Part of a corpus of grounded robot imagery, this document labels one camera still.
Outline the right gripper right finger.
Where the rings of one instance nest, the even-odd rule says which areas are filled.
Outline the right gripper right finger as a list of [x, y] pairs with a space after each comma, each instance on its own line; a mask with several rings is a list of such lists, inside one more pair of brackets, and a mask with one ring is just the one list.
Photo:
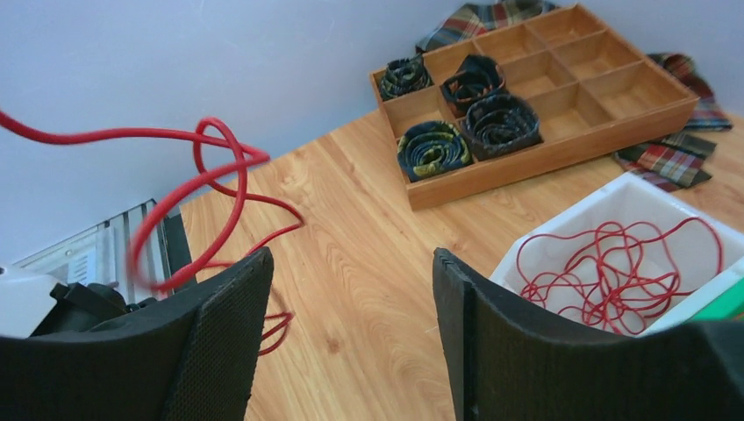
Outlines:
[[563, 318], [444, 248], [433, 298], [459, 420], [740, 420], [743, 324], [641, 338]]

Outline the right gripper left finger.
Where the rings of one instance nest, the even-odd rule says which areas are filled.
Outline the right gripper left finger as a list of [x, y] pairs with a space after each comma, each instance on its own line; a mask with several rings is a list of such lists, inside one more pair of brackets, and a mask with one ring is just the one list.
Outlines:
[[87, 331], [2, 339], [2, 419], [241, 420], [273, 273], [263, 247]]

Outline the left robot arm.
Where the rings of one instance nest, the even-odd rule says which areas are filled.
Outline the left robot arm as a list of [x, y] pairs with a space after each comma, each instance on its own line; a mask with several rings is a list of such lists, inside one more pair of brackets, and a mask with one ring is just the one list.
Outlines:
[[126, 303], [111, 284], [63, 284], [51, 275], [1, 267], [1, 335], [26, 339], [56, 332], [85, 332], [156, 302]]

